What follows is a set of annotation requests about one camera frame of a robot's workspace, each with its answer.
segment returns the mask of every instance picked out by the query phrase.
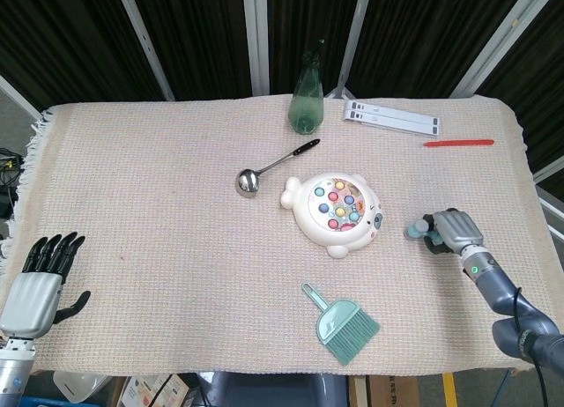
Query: woven mat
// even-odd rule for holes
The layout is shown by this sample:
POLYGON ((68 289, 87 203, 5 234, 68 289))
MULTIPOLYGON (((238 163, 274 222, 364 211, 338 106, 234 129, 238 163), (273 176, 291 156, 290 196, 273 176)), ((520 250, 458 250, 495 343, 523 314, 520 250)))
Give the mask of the woven mat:
POLYGON ((43 235, 86 236, 61 306, 76 317, 39 343, 38 368, 104 374, 229 370, 419 375, 523 366, 494 345, 490 311, 453 255, 403 237, 424 213, 468 211, 523 294, 564 324, 564 276, 536 197, 521 128, 498 100, 372 100, 437 115, 442 138, 491 147, 427 149, 425 137, 342 122, 325 101, 321 143, 261 177, 255 199, 234 177, 305 143, 290 97, 53 107, 38 124, 19 189, 3 291, 43 235), (375 240, 330 258, 279 205, 286 178, 365 176, 384 219, 375 240), (346 367, 315 335, 301 292, 350 298, 382 329, 346 367))

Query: green glass bottle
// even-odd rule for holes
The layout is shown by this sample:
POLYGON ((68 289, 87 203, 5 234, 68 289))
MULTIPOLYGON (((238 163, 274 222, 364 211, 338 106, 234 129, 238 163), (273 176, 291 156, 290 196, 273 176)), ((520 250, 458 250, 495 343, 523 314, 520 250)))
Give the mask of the green glass bottle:
POLYGON ((323 121, 323 87, 319 75, 319 45, 302 57, 300 79, 293 91, 288 118, 298 134, 311 134, 323 121))

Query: metal ladle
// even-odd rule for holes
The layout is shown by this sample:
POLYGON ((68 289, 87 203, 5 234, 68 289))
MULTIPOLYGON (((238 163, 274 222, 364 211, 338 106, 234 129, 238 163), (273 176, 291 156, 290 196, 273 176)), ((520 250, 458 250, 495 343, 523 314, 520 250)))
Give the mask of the metal ladle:
POLYGON ((270 168, 275 167, 276 165, 293 158, 294 156, 298 156, 303 152, 308 151, 312 147, 316 146, 319 143, 319 138, 315 140, 311 140, 309 143, 305 143, 302 147, 298 147, 291 153, 288 153, 285 157, 278 159, 276 162, 260 169, 258 171, 253 171, 252 169, 243 169, 237 174, 237 179, 235 180, 235 189, 237 192, 246 198, 252 198, 256 196, 256 192, 258 191, 258 176, 263 172, 268 171, 270 168))

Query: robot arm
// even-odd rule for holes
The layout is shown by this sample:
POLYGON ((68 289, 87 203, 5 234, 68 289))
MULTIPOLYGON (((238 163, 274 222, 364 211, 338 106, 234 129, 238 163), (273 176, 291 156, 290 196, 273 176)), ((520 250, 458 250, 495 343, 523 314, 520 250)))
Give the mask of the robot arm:
POLYGON ((511 316, 493 324, 493 340, 510 357, 536 360, 564 377, 564 336, 546 314, 535 308, 483 246, 484 237, 470 216, 456 209, 425 215, 405 232, 423 238, 434 254, 461 257, 464 273, 478 287, 490 308, 511 316))
POLYGON ((0 349, 0 405, 19 404, 35 361, 33 340, 47 334, 52 324, 76 315, 90 298, 90 292, 83 292, 74 305, 57 310, 74 256, 84 240, 77 238, 77 233, 41 238, 11 285, 0 316, 0 329, 9 338, 0 349))

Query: red marker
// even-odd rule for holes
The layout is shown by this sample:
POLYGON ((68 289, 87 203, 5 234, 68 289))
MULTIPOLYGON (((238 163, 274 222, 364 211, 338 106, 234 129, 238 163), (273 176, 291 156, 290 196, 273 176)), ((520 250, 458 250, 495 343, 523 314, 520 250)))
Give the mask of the red marker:
POLYGON ((480 139, 480 140, 442 140, 442 141, 427 141, 423 145, 425 147, 465 147, 471 145, 493 145, 493 140, 480 139))

